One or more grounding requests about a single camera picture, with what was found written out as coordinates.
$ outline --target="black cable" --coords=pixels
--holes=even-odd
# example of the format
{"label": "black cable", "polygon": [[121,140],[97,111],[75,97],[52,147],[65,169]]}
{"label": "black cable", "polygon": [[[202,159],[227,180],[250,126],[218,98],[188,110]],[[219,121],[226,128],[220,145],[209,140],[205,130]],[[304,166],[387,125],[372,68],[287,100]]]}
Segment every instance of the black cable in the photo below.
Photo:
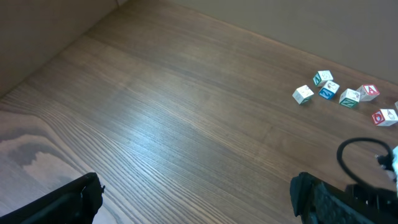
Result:
{"label": "black cable", "polygon": [[359,185],[362,185],[367,191],[369,191],[369,192],[377,192],[378,190],[376,188],[374,188],[372,185],[366,183],[363,179],[361,179],[357,175],[355,175],[347,167],[347,165],[343,161],[343,150],[344,150],[344,148],[347,145],[349,145],[349,144],[351,144],[353,142],[358,142],[358,141],[367,141],[367,142],[374,142],[374,143],[380,144],[388,152],[387,157],[391,160],[391,163],[392,163],[392,159],[393,159],[392,150],[387,145],[387,143],[385,143],[383,141],[380,141],[380,140],[377,140],[377,139],[373,139],[373,138],[352,138],[352,139],[349,139],[349,140],[344,141],[343,143],[341,143],[340,146],[337,149],[337,161],[338,161],[339,165],[341,166],[341,168],[344,170],[344,172],[346,172],[346,174],[348,174],[349,177],[351,177],[353,180],[355,180]]}

